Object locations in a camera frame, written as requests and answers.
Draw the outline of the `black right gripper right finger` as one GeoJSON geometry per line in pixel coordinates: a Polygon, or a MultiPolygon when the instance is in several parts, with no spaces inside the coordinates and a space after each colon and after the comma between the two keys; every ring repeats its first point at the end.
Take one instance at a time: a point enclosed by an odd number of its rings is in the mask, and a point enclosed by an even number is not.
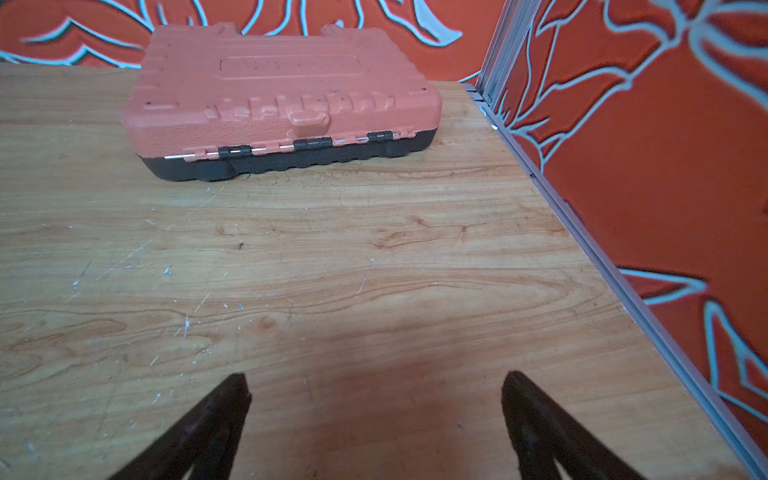
{"type": "Polygon", "coordinates": [[[501,405],[523,479],[642,477],[524,373],[507,374],[501,405]]]}

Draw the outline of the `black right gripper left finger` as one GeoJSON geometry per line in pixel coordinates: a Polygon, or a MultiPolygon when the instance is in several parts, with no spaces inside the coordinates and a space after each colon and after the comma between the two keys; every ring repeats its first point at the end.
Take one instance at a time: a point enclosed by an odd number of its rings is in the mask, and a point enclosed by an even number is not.
{"type": "Polygon", "coordinates": [[[228,479],[252,396],[234,373],[181,417],[114,479],[228,479]]]}

